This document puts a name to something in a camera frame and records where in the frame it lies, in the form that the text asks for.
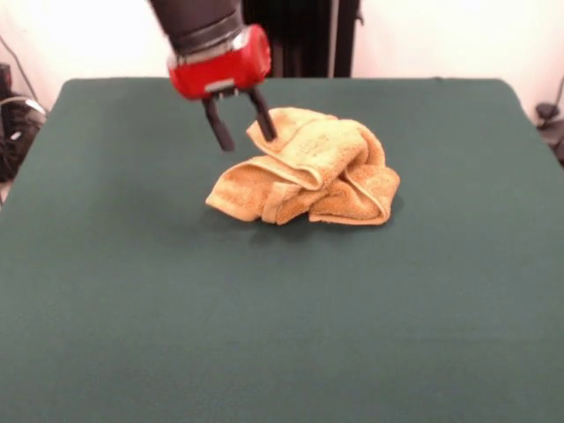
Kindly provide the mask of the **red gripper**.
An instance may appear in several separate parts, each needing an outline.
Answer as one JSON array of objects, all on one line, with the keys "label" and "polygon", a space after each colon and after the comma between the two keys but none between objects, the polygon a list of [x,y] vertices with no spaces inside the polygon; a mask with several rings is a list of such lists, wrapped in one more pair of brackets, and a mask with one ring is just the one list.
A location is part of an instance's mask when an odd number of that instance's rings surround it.
[{"label": "red gripper", "polygon": [[261,84],[271,70],[271,48],[259,25],[244,26],[233,39],[188,56],[172,56],[168,73],[175,89],[189,100],[202,100],[212,132],[224,152],[234,150],[234,141],[219,117],[212,95],[225,90],[247,90],[256,109],[256,121],[267,142],[277,137]]}]

